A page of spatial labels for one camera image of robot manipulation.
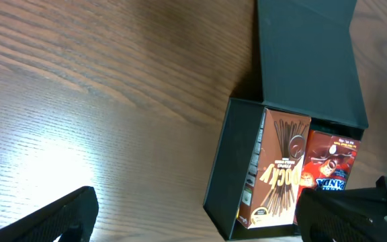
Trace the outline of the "brown Pocky snack box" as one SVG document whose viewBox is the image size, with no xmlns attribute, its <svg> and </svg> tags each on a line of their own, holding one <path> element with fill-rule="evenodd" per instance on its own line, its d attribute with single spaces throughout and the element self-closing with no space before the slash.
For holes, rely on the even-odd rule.
<svg viewBox="0 0 387 242">
<path fill-rule="evenodd" d="M 237 214 L 245 228 L 293 223 L 310 121 L 264 111 Z"/>
</svg>

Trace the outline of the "black gift box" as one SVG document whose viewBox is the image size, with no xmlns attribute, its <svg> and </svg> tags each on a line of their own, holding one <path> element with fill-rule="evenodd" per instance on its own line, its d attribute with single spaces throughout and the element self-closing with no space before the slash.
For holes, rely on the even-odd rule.
<svg viewBox="0 0 387 242">
<path fill-rule="evenodd" d="M 322 132 L 360 140 L 368 127 L 349 27 L 355 0 L 259 1 L 260 102 L 230 98 L 203 207 L 227 241 L 295 235 L 293 224 L 246 229 L 237 221 L 264 111 L 312 118 Z"/>
</svg>

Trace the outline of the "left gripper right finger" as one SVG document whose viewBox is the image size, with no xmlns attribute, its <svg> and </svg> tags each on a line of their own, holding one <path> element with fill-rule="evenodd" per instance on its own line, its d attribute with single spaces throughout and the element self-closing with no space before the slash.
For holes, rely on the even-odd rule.
<svg viewBox="0 0 387 242">
<path fill-rule="evenodd" d="M 387 242 L 387 192 L 308 188 L 298 199 L 296 220 L 303 241 Z"/>
</svg>

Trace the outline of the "red Hello Panda box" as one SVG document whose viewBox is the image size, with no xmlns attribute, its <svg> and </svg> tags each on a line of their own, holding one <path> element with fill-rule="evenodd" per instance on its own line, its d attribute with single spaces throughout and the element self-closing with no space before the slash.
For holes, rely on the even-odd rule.
<svg viewBox="0 0 387 242">
<path fill-rule="evenodd" d="M 298 196 L 308 188 L 340 191 L 347 185 L 361 141 L 310 130 Z"/>
</svg>

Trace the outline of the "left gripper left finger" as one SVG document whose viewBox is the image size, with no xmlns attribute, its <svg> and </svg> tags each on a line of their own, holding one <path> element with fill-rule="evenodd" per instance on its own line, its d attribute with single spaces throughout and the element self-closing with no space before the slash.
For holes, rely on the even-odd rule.
<svg viewBox="0 0 387 242">
<path fill-rule="evenodd" d="M 98 212 L 94 188 L 83 186 L 0 229 L 0 242 L 88 242 Z"/>
</svg>

